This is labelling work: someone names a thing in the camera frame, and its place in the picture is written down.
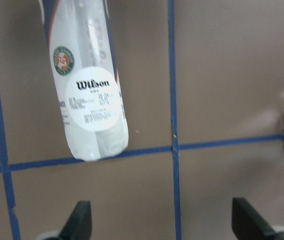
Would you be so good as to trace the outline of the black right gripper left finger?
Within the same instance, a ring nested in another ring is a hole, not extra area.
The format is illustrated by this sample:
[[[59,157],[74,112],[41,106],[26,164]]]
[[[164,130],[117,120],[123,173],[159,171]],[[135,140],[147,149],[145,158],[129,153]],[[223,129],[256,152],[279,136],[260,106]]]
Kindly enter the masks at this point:
[[[79,201],[58,235],[60,240],[89,240],[92,235],[91,204]]]

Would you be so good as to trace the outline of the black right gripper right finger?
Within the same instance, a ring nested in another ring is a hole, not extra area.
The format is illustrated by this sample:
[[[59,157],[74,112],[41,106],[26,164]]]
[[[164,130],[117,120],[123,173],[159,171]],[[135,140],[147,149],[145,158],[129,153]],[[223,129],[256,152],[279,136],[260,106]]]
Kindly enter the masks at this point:
[[[231,227],[238,240],[284,240],[243,197],[232,199]]]

